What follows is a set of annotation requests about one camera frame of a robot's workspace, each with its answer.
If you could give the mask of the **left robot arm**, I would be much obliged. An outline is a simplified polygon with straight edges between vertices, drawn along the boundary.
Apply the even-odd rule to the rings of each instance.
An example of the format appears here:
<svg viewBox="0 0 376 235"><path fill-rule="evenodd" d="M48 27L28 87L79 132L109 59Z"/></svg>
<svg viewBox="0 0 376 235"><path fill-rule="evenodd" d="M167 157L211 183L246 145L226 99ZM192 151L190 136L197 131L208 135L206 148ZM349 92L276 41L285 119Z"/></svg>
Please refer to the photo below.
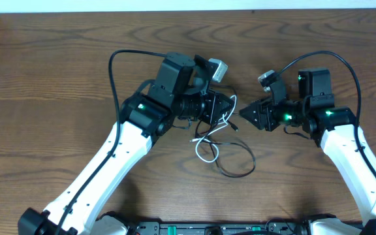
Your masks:
<svg viewBox="0 0 376 235"><path fill-rule="evenodd" d="M131 229L104 205L130 169L173 128L175 119L215 125L235 102L210 89L228 67L219 59L190 58L176 52L163 59L156 78L140 84L123 103L108 138L78 177L43 212L29 208L18 221L19 234L128 234Z"/></svg>

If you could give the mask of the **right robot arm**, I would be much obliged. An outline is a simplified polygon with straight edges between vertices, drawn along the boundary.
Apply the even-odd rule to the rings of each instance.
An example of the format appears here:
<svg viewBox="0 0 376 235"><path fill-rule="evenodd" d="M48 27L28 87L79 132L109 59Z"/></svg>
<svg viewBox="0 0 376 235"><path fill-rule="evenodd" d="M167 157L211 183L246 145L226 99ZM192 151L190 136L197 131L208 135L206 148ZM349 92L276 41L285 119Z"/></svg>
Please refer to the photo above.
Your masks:
<svg viewBox="0 0 376 235"><path fill-rule="evenodd" d="M298 223L294 233L376 234L376 157L351 109L335 106L330 71L299 70L299 101L288 98L284 81L272 70L258 82L271 95L241 109L241 117L265 131L301 127L339 170L362 217L362 226L354 227L331 214L314 215Z"/></svg>

